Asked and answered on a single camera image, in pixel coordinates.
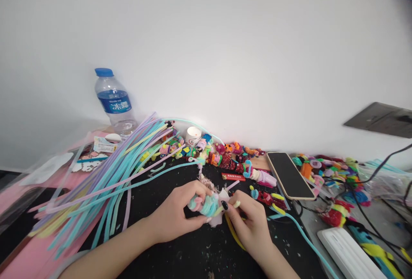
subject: power strip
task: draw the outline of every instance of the power strip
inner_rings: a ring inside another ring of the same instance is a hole
[[[333,227],[317,234],[346,279],[386,279],[345,229]]]

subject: smartphone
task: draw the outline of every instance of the smartphone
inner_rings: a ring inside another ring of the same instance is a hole
[[[315,195],[300,174],[291,157],[284,152],[268,152],[266,157],[283,193],[291,200],[314,200]]]

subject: power outlet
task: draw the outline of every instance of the power outlet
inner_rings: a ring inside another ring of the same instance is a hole
[[[412,138],[412,111],[374,102],[344,123],[345,126]]]

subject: red craft piece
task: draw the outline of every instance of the red craft piece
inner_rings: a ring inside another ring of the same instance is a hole
[[[278,206],[280,209],[286,210],[285,201],[273,198],[269,193],[259,191],[259,196],[257,197],[259,202],[266,204],[267,206],[272,206],[272,203]]]
[[[335,205],[343,206],[347,211],[348,215],[351,213],[351,208],[354,208],[353,205],[346,203],[344,201],[337,200]],[[329,212],[319,214],[323,221],[333,227],[342,227],[346,222],[346,216],[344,216],[340,211],[331,209]]]

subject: woman's left hand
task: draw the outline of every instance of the woman's left hand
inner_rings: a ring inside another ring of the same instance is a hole
[[[192,232],[206,223],[207,217],[200,215],[186,219],[183,208],[197,194],[205,201],[212,192],[200,181],[188,182],[176,187],[166,200],[146,218],[154,243],[165,243],[183,234]]]

